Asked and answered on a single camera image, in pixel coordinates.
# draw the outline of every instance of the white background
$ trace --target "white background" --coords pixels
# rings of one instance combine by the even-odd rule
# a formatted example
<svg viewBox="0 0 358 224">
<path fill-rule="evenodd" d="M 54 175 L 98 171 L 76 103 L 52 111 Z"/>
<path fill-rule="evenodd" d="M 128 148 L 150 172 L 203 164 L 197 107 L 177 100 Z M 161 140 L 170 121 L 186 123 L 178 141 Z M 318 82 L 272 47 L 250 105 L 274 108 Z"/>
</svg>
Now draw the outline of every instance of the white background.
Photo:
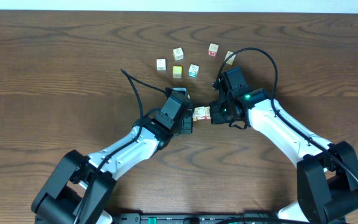
<svg viewBox="0 0 358 224">
<path fill-rule="evenodd" d="M 358 0 L 0 0 L 0 9 L 358 13 Z"/>
</svg>

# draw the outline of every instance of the brown wooden surface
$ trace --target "brown wooden surface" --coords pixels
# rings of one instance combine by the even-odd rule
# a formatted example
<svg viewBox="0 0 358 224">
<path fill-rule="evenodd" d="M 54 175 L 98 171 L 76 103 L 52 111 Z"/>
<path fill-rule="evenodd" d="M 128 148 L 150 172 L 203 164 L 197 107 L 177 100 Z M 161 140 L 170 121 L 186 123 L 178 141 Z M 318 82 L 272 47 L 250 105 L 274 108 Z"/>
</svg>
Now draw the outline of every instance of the brown wooden surface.
<svg viewBox="0 0 358 224">
<path fill-rule="evenodd" d="M 176 62 L 177 47 L 185 59 Z M 0 223 L 33 222 L 30 205 L 65 153 L 98 151 L 129 132 L 139 111 L 120 68 L 159 88 L 185 86 L 207 105 L 226 52 L 243 47 L 276 60 L 277 98 L 290 114 L 358 156 L 358 15 L 0 11 Z M 234 65 L 272 89 L 263 55 L 242 53 Z M 163 105 L 159 92 L 138 91 L 145 110 Z M 241 213 L 294 200 L 296 170 L 266 137 L 201 121 L 120 178 L 109 209 Z M 348 221 L 358 223 L 358 211 Z"/>
</svg>

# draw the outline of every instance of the wood grain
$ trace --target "wood grain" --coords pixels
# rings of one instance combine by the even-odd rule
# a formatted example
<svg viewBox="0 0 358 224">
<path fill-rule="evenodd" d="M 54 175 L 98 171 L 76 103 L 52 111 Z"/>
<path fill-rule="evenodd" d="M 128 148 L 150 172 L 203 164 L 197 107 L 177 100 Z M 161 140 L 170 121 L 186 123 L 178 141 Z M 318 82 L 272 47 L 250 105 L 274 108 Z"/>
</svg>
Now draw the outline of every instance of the wood grain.
<svg viewBox="0 0 358 224">
<path fill-rule="evenodd" d="M 216 59 L 209 43 L 219 44 Z M 185 59 L 176 62 L 177 47 Z M 226 52 L 243 47 L 276 60 L 277 98 L 290 114 L 358 156 L 358 15 L 0 11 L 0 223 L 34 221 L 30 205 L 65 153 L 127 134 L 139 111 L 120 68 L 159 88 L 187 87 L 207 105 Z M 166 73 L 157 58 L 167 59 Z M 255 88 L 272 89 L 263 55 L 242 53 L 237 65 Z M 138 91 L 145 110 L 163 105 L 159 92 Z M 241 213 L 294 200 L 296 170 L 267 138 L 201 121 L 124 175 L 109 210 Z M 358 223 L 358 211 L 348 221 Z"/>
</svg>

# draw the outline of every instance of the yellow cube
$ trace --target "yellow cube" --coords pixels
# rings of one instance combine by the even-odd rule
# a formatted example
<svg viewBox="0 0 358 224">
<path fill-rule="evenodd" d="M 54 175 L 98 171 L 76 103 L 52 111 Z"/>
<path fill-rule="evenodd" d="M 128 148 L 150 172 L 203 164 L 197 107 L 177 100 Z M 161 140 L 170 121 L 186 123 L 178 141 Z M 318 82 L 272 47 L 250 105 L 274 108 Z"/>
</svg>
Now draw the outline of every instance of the yellow cube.
<svg viewBox="0 0 358 224">
<path fill-rule="evenodd" d="M 174 78 L 181 78 L 181 66 L 174 66 L 172 74 Z"/>
</svg>

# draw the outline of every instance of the teal and white cube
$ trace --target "teal and white cube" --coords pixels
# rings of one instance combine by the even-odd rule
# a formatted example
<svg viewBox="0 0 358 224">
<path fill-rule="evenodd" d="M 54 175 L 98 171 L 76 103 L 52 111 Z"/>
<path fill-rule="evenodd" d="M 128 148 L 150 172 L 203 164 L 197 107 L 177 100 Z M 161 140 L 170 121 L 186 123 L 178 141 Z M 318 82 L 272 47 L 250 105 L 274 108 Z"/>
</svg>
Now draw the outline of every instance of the teal and white cube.
<svg viewBox="0 0 358 224">
<path fill-rule="evenodd" d="M 189 69 L 189 76 L 193 78 L 197 78 L 199 69 L 200 69 L 199 66 L 191 64 Z"/>
</svg>

